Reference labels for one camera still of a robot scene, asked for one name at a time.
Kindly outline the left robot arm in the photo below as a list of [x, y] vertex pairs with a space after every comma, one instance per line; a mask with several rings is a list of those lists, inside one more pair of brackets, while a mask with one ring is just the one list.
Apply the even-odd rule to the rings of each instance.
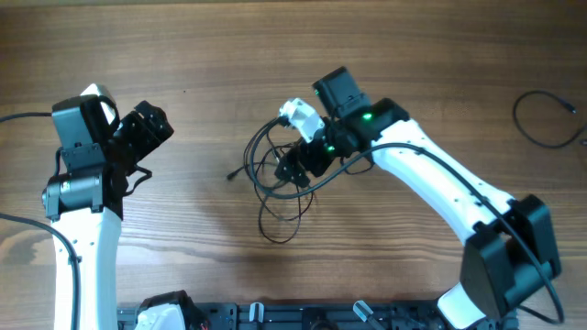
[[152, 173], [139, 162], [174, 130], [165, 112], [147, 101], [120, 117], [106, 95], [85, 94], [52, 107], [66, 171], [42, 193], [45, 215], [57, 231], [57, 329], [116, 329], [116, 254], [129, 176]]

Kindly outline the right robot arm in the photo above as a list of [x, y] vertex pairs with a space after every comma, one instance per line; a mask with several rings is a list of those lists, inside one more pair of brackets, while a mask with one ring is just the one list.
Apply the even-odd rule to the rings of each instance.
[[481, 180], [433, 142], [395, 101], [373, 102], [346, 68], [318, 80], [319, 114], [300, 98], [280, 108], [279, 125], [300, 140], [276, 176], [302, 188], [331, 179], [335, 159], [359, 158], [404, 182], [449, 225], [464, 247], [458, 283], [437, 300], [456, 329], [502, 321], [527, 298], [550, 290], [561, 263], [548, 207], [535, 195], [516, 199]]

